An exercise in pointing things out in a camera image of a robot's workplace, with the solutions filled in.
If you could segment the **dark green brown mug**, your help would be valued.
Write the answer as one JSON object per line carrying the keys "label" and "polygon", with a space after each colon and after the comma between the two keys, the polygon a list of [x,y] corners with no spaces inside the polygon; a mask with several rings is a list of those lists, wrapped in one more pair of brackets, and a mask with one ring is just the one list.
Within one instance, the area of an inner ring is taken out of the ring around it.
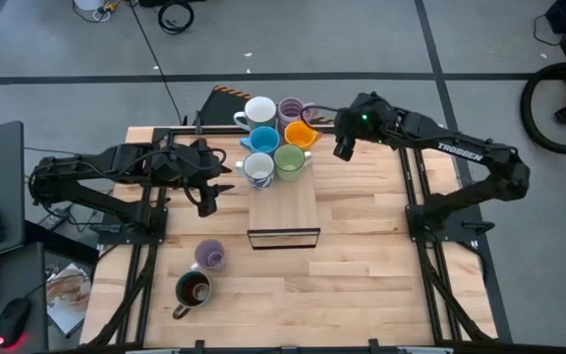
{"label": "dark green brown mug", "polygon": [[175,287],[178,306],[173,311],[172,318],[182,319],[190,310],[207,302],[210,294],[211,281],[205,273],[199,270],[186,272],[179,278]]}

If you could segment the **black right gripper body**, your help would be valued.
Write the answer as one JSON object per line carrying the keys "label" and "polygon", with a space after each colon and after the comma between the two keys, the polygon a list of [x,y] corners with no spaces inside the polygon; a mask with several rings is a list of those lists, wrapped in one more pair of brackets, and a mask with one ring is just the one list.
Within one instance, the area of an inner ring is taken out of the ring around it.
{"label": "black right gripper body", "polygon": [[396,126],[396,110],[375,91],[359,93],[350,107],[335,118],[336,143],[353,146],[356,140],[383,144]]}

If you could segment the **wooden shelf black metal legs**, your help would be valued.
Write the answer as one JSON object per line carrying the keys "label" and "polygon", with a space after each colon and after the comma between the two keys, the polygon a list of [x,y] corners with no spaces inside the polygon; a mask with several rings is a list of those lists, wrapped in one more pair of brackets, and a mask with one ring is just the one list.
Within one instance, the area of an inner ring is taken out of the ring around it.
{"label": "wooden shelf black metal legs", "polygon": [[[283,136],[279,147],[285,145],[289,144]],[[252,187],[247,235],[253,249],[311,249],[320,233],[311,162],[296,181],[283,181],[275,171],[271,187]]]}

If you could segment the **green mug white handle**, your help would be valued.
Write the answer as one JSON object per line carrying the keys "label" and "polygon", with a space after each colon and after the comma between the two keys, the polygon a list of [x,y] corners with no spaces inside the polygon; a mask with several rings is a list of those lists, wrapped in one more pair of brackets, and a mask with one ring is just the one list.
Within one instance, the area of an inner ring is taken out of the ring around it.
{"label": "green mug white handle", "polygon": [[296,181],[311,162],[311,152],[296,145],[279,147],[273,156],[277,176],[283,181]]}

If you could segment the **black computer mouse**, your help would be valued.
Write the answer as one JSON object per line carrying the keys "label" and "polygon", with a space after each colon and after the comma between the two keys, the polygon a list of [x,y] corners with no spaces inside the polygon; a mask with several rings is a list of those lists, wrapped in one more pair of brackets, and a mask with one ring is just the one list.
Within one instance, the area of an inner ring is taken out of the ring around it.
{"label": "black computer mouse", "polygon": [[26,297],[15,298],[8,302],[0,314],[0,348],[9,348],[21,338],[31,301]]}

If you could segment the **teal mug white handle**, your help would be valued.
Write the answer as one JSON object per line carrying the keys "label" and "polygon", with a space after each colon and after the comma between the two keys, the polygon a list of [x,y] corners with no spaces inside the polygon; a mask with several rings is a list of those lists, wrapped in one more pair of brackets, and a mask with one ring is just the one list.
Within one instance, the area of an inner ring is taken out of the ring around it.
{"label": "teal mug white handle", "polygon": [[249,132],[259,127],[274,128],[276,119],[276,104],[272,99],[264,96],[249,99],[244,110],[236,112],[233,116],[235,124]]}

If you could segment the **white blue patterned mug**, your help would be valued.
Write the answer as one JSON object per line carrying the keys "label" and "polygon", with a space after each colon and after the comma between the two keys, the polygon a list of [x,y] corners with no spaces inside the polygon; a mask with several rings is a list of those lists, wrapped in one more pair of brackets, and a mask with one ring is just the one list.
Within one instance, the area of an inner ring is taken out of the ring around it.
{"label": "white blue patterned mug", "polygon": [[235,167],[254,189],[265,190],[273,184],[275,165],[267,153],[251,153],[244,160],[237,161]]}

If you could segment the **orange mug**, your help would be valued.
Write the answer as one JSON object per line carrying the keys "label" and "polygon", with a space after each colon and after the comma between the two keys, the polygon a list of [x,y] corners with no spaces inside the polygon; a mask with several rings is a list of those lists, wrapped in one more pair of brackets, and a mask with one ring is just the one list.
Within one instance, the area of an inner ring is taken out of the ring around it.
{"label": "orange mug", "polygon": [[321,133],[303,121],[289,123],[284,130],[285,141],[302,150],[310,150],[320,138]]}

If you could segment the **lavender ribbed mug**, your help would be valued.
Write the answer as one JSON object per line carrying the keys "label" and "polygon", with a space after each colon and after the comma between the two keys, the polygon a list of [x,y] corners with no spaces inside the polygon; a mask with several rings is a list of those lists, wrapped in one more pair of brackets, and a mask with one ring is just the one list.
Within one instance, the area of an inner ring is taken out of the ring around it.
{"label": "lavender ribbed mug", "polygon": [[308,106],[295,97],[287,97],[277,105],[277,129],[280,133],[292,122],[298,121],[301,111]]}

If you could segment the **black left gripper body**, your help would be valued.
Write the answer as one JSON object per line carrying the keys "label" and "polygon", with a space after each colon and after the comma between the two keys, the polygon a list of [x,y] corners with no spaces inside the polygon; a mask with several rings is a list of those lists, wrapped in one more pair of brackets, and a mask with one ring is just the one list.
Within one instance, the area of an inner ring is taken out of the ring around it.
{"label": "black left gripper body", "polygon": [[168,185],[186,191],[211,191],[213,185],[209,185],[208,181],[221,175],[217,168],[224,165],[227,158],[224,149],[210,147],[206,139],[196,139],[188,146],[174,143],[166,149]]}

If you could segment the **light blue mug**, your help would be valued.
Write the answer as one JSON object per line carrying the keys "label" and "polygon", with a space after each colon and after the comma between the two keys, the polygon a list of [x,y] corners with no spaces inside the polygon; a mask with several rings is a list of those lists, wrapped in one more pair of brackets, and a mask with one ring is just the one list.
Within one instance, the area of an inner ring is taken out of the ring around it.
{"label": "light blue mug", "polygon": [[273,155],[278,149],[280,137],[271,127],[258,127],[250,132],[247,138],[240,138],[240,146],[250,152],[263,152]]}

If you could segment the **black ramp orange stripes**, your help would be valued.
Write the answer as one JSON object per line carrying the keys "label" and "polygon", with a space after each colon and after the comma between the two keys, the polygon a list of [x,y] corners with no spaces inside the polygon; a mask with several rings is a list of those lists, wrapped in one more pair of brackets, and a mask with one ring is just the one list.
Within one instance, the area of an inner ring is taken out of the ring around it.
{"label": "black ramp orange stripes", "polygon": [[[231,125],[234,123],[234,114],[241,111],[253,97],[252,94],[238,89],[215,86],[197,112],[197,120],[202,125]],[[318,108],[310,108],[309,103],[301,111],[301,116],[311,125],[326,125],[333,121],[332,117],[327,117]]]}

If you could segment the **papers under desk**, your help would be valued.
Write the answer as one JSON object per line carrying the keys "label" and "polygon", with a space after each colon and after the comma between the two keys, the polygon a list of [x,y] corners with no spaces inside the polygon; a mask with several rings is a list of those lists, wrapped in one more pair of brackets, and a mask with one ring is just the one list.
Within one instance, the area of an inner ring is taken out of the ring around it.
{"label": "papers under desk", "polygon": [[47,280],[46,313],[66,337],[71,336],[85,319],[91,285],[87,273],[75,264],[69,264]]}

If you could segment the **small purple mug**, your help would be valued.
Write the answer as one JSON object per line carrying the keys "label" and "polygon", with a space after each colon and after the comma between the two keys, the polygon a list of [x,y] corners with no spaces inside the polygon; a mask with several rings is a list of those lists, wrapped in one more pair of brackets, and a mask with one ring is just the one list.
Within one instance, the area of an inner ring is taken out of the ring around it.
{"label": "small purple mug", "polygon": [[225,249],[218,240],[201,241],[195,249],[191,269],[220,270],[225,266]]}

